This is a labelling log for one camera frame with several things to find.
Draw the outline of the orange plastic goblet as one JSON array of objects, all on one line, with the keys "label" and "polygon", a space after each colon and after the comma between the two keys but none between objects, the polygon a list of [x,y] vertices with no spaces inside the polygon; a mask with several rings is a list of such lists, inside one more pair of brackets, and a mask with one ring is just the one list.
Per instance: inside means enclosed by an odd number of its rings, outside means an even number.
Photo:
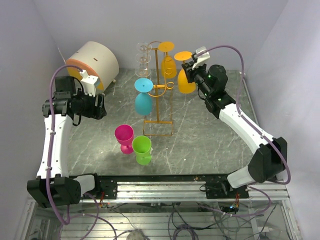
[{"label": "orange plastic goblet", "polygon": [[169,55],[175,45],[171,41],[164,41],[158,45],[158,50],[164,54],[161,62],[161,74],[166,79],[173,79],[177,75],[175,60]]},{"label": "orange plastic goblet", "polygon": [[[181,61],[183,64],[192,57],[192,53],[189,51],[181,51],[174,55],[174,59]],[[177,77],[178,90],[182,94],[191,94],[196,90],[196,84],[194,82],[188,83],[186,73],[182,69]]]}]

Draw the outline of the pink plastic goblet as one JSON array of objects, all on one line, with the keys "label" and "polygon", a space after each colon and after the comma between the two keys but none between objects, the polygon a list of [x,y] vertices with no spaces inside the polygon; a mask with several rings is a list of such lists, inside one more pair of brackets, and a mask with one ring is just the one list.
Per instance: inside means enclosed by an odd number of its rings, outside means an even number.
[{"label": "pink plastic goblet", "polygon": [[128,124],[119,125],[114,131],[115,138],[120,144],[120,150],[123,154],[133,153],[132,142],[134,139],[134,130]]}]

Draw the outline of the clear wine glass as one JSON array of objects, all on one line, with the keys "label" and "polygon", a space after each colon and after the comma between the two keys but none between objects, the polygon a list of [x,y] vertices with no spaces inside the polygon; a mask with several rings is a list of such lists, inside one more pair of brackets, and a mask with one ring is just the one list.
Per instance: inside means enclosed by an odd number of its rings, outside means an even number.
[{"label": "clear wine glass", "polygon": [[144,65],[144,64],[141,64],[139,67],[137,67],[135,70],[134,70],[134,73],[136,76],[138,76],[139,78],[147,78],[148,76],[151,75],[151,71],[150,69]]},{"label": "clear wine glass", "polygon": [[148,42],[139,42],[136,45],[136,49],[139,53],[146,53],[148,54],[152,50],[152,45]]},{"label": "clear wine glass", "polygon": [[140,52],[136,54],[135,60],[139,64],[148,64],[151,61],[151,56],[148,52]]}]

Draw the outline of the teal plastic goblet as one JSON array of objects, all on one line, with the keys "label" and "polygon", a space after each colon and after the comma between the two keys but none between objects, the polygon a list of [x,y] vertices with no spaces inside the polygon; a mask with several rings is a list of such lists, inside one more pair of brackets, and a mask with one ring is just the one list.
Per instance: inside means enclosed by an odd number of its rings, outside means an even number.
[{"label": "teal plastic goblet", "polygon": [[141,116],[152,112],[153,100],[149,92],[153,89],[153,82],[148,78],[139,78],[134,83],[134,88],[139,92],[135,98],[135,111]]}]

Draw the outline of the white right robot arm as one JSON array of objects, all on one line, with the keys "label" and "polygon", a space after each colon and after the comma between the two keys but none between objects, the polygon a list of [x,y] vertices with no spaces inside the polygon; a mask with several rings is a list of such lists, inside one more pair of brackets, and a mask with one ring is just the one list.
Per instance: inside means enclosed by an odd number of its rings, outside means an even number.
[{"label": "white right robot arm", "polygon": [[231,198],[239,187],[270,181],[284,171],[288,148],[286,140],[274,138],[237,109],[236,101],[225,90],[228,82],[225,68],[217,64],[209,69],[206,64],[193,68],[193,64],[193,61],[182,64],[187,81],[194,83],[202,92],[207,110],[235,131],[253,154],[246,166],[227,176],[227,182],[220,186],[221,194]]}]

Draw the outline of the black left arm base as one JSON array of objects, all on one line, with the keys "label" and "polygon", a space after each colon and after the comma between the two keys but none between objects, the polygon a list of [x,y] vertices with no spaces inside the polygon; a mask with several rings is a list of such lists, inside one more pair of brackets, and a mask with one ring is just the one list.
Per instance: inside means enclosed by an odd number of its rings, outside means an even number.
[{"label": "black left arm base", "polygon": [[113,177],[97,176],[95,178],[96,196],[103,200],[115,200],[118,194],[118,183]]}]

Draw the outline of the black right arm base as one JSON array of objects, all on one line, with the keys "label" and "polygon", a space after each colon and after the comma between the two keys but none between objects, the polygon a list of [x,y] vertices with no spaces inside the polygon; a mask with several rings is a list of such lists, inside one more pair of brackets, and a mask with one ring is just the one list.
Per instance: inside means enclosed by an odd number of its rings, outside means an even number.
[{"label": "black right arm base", "polygon": [[205,193],[207,199],[247,199],[249,193],[246,186],[234,188],[227,180],[226,174],[211,174],[205,175],[204,184],[199,187],[199,190]]}]

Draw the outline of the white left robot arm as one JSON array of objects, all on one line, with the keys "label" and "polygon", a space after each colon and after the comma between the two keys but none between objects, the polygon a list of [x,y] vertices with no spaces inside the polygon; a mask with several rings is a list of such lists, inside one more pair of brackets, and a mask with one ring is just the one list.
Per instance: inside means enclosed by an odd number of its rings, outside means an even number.
[{"label": "white left robot arm", "polygon": [[42,106],[45,140],[40,168],[36,178],[27,182],[27,191],[42,208],[51,207],[47,192],[58,206],[75,205],[86,194],[91,199],[102,193],[96,173],[75,178],[68,171],[68,142],[74,117],[100,120],[107,115],[104,95],[97,93],[100,79],[89,75],[79,81],[72,76],[55,78],[55,92]]}]

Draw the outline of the white orange bread box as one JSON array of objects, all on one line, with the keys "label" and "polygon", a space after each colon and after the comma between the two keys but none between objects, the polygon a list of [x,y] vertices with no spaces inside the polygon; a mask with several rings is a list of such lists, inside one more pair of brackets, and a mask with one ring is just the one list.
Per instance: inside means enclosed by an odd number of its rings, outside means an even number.
[{"label": "white orange bread box", "polygon": [[115,82],[119,74],[119,63],[113,52],[106,46],[88,41],[65,61],[66,65],[73,65],[86,70],[89,75],[100,79],[97,91],[103,93],[107,87]]}]

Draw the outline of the green plastic goblet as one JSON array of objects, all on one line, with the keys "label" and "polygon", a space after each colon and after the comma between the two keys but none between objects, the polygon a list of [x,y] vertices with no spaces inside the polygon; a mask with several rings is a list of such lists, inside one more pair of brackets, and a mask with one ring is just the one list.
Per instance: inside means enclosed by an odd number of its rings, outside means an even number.
[{"label": "green plastic goblet", "polygon": [[132,149],[138,164],[144,166],[150,163],[152,159],[152,142],[147,136],[140,135],[135,137],[132,142]]}]

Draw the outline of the aluminium frame rail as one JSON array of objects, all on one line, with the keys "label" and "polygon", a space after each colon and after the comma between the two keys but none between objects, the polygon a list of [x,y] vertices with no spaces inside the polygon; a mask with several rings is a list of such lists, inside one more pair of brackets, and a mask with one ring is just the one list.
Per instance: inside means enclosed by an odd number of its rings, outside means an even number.
[{"label": "aluminium frame rail", "polygon": [[289,193],[284,185],[270,182],[246,186],[248,198],[207,199],[200,191],[204,181],[172,181],[172,182],[130,182],[117,181],[116,199],[102,199],[96,191],[89,193],[104,203],[160,203],[160,202],[210,202],[210,201],[281,201],[288,200]]}]

